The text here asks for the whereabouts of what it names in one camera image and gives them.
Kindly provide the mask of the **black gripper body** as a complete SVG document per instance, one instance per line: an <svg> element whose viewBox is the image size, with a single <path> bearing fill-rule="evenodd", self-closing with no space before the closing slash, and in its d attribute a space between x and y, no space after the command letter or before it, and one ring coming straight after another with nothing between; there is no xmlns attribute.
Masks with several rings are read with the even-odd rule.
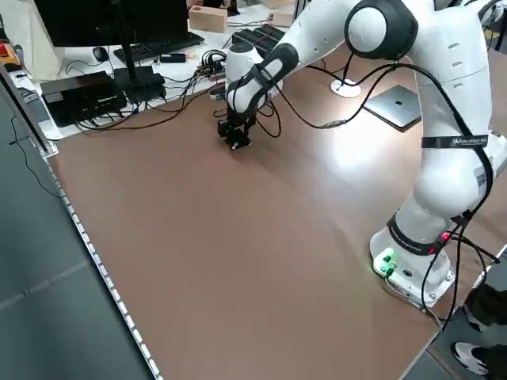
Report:
<svg viewBox="0 0 507 380"><path fill-rule="evenodd" d="M230 105L228 105L226 122L228 127L252 127L257 123L257 117L239 115Z"/></svg>

